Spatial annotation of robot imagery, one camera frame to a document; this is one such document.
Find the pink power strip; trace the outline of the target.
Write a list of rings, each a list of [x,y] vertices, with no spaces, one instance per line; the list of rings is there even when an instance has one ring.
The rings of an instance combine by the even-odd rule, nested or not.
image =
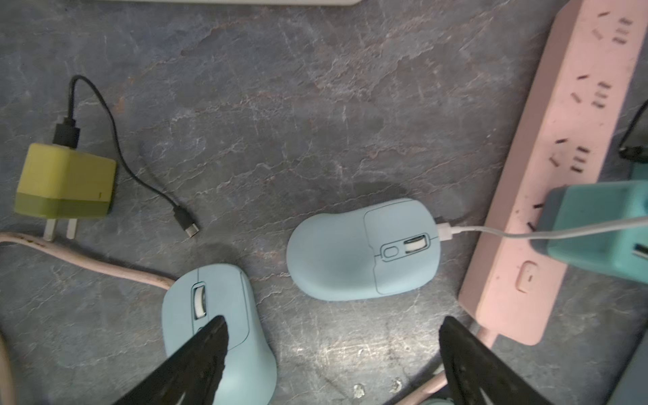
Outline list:
[[[459,292],[492,345],[543,337],[566,266],[533,250],[548,193],[596,182],[647,30],[644,1],[570,1],[557,13]]]

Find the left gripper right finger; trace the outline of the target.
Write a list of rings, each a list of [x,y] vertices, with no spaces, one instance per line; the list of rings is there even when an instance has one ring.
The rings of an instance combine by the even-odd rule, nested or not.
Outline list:
[[[439,339],[455,404],[551,404],[454,317],[444,319]]]

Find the light blue power strip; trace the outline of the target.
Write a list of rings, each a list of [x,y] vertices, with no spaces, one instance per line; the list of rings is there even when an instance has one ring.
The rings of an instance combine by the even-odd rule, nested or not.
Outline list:
[[[607,405],[648,405],[647,351],[647,332],[645,332]]]

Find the teal charger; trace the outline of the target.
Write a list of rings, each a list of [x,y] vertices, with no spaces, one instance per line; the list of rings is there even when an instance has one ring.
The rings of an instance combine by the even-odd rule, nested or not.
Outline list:
[[[557,187],[537,224],[534,251],[575,268],[647,283],[647,182]]]

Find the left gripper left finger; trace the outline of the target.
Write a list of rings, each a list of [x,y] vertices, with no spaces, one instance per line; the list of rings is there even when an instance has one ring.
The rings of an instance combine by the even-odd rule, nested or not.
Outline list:
[[[228,351],[228,326],[214,317],[118,404],[212,404]]]

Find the yellow charger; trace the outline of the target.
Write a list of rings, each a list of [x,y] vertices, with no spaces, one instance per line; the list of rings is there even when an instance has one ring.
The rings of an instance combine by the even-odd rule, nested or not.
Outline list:
[[[79,219],[107,216],[117,163],[55,144],[30,145],[15,198],[15,213],[47,221],[43,233],[54,240],[57,221],[67,221],[74,239]]]

